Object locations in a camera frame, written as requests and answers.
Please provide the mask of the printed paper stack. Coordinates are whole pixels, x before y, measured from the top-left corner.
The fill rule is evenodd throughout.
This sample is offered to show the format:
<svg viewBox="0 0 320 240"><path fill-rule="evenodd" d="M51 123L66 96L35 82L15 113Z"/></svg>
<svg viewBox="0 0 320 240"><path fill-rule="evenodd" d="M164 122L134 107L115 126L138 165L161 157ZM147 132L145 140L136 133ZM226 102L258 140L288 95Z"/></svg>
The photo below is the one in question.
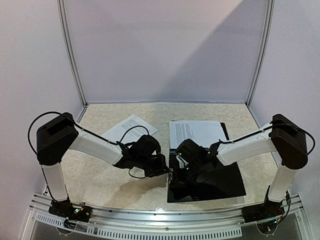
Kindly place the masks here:
<svg viewBox="0 0 320 240"><path fill-rule="evenodd" d="M132 114L101 136L111 142L121 142L125 144L137 141L142 135L152 136L157 131L157 128L142 118Z"/></svg>

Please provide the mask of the black file folder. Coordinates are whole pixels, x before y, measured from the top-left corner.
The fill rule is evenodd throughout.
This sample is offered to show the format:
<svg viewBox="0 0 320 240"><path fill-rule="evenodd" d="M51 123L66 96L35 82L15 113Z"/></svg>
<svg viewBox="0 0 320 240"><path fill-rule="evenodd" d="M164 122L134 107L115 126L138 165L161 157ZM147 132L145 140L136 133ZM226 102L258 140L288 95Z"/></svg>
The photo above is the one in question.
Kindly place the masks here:
<svg viewBox="0 0 320 240"><path fill-rule="evenodd" d="M229 135L224 122L220 122L228 141ZM244 203L246 190L240 168L237 163L224 166L218 162L212 172L205 172L198 176L196 182L179 182L176 171L179 162L176 159L176 149L170 149L169 137L169 168L167 202L188 203L198 201L228 200L232 204Z"/></svg>

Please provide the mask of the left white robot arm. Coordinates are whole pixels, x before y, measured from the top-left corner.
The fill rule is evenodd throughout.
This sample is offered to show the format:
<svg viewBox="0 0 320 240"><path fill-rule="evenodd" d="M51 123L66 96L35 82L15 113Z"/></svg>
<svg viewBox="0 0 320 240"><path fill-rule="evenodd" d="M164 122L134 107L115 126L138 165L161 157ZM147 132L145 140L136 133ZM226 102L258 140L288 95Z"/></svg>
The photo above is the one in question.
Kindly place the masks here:
<svg viewBox="0 0 320 240"><path fill-rule="evenodd" d="M36 157L49 194L55 201L54 207L63 217L70 217L75 211L68 201L61 165L68 150L93 156L119 169L138 168L147 178L169 172L160 143L149 133L128 143L110 141L80 126L68 112L56 115L36 132Z"/></svg>

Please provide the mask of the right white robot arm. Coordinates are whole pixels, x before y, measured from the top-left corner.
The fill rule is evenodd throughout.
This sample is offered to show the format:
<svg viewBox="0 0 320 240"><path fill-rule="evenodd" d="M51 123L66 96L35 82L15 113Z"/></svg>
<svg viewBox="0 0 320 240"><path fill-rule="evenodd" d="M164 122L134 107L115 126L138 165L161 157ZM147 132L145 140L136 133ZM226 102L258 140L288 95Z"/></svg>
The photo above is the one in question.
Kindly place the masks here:
<svg viewBox="0 0 320 240"><path fill-rule="evenodd" d="M307 149L307 136L304 129L282 114L276 114L271 122L258 130L238 139L218 140L209 148L188 138L175 151L185 166L174 168L171 180L175 184L195 185L200 175L213 172L218 167L277 152L281 164L267 190L267 200L258 208L262 218L269 218L278 210L278 203L284 199L297 171L308 163L310 151Z"/></svg>

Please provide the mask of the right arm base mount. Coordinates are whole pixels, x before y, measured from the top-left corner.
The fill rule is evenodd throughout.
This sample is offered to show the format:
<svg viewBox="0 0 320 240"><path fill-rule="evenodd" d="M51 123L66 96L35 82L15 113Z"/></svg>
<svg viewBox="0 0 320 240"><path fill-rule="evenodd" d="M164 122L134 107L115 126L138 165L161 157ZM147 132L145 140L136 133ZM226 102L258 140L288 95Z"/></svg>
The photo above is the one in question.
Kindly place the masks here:
<svg viewBox="0 0 320 240"><path fill-rule="evenodd" d="M243 207L241 215L245 223L274 220L275 224L279 224L287 217L290 211L291 199L286 200L286 203L287 211L285 211L282 201L273 202L266 198L263 203Z"/></svg>

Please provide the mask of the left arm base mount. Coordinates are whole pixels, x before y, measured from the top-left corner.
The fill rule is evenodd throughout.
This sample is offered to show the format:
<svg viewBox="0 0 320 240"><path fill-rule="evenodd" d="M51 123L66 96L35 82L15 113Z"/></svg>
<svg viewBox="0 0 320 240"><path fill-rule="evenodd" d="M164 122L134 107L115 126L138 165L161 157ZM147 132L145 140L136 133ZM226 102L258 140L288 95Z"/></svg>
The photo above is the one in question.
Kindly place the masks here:
<svg viewBox="0 0 320 240"><path fill-rule="evenodd" d="M48 213L62 217L68 218L69 221L79 221L88 223L93 208L86 205L84 202L72 203L69 199L63 201L52 200Z"/></svg>

